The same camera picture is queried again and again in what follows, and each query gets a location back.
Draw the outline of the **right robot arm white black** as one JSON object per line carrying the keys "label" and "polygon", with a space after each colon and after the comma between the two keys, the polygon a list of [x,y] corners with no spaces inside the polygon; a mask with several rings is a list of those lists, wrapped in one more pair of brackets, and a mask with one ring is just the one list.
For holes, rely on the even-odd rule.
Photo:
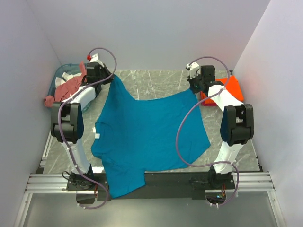
{"label": "right robot arm white black", "polygon": [[213,65],[199,66],[196,62],[187,64],[186,69],[192,91],[200,92],[203,102],[213,101],[223,113],[220,127],[222,144],[208,176],[209,186],[218,189],[231,180],[232,163],[253,137],[253,107],[243,103],[243,94],[234,76],[216,79]]}

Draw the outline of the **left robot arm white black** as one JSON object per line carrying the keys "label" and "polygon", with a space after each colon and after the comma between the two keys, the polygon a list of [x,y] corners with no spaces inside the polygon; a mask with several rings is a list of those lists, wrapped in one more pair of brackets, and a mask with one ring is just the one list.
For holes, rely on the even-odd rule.
{"label": "left robot arm white black", "polygon": [[66,90],[67,97],[52,104],[51,135],[64,147],[71,163],[67,189],[90,190],[96,186],[91,163],[85,154],[83,111],[98,97],[102,85],[112,82],[114,75],[106,64],[92,58],[80,76],[73,77],[74,92]]}

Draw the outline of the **teal blue t shirt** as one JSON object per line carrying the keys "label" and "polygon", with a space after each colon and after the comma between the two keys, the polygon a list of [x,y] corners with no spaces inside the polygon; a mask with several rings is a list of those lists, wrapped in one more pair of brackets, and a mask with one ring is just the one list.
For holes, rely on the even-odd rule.
{"label": "teal blue t shirt", "polygon": [[115,77],[91,152],[104,166],[113,196],[145,185],[144,173],[185,168],[209,147],[196,95],[187,89],[169,97],[135,100]]}

